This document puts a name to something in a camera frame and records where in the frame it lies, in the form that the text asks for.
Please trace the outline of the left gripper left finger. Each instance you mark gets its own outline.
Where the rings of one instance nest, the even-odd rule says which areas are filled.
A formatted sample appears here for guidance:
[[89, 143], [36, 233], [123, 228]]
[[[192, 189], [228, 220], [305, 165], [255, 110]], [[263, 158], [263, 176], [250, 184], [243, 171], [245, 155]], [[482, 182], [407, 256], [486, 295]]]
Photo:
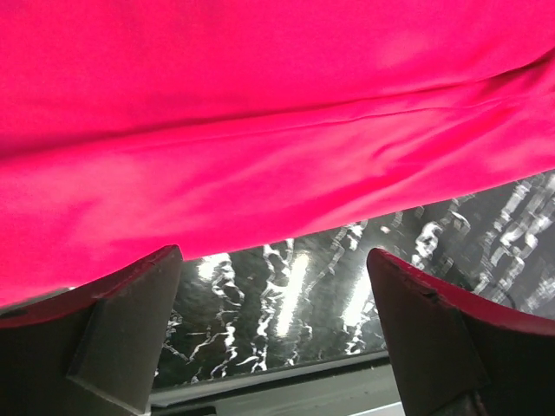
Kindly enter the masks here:
[[165, 246], [75, 289], [1, 309], [3, 415], [143, 415], [183, 264]]

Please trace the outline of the pink t shirt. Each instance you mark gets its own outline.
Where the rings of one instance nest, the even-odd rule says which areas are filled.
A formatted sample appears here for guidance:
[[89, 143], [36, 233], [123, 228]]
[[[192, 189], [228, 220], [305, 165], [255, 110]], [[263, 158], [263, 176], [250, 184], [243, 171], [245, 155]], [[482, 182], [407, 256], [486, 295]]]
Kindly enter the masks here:
[[4, 1], [1, 303], [554, 166], [551, 1]]

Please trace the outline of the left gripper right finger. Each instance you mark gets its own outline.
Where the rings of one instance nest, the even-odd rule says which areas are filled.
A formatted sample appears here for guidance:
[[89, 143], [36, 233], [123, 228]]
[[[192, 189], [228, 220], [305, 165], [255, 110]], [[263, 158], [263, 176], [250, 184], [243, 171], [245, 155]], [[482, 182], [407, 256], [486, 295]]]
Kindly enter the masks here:
[[407, 415], [552, 415], [554, 322], [488, 301], [385, 250], [367, 268]]

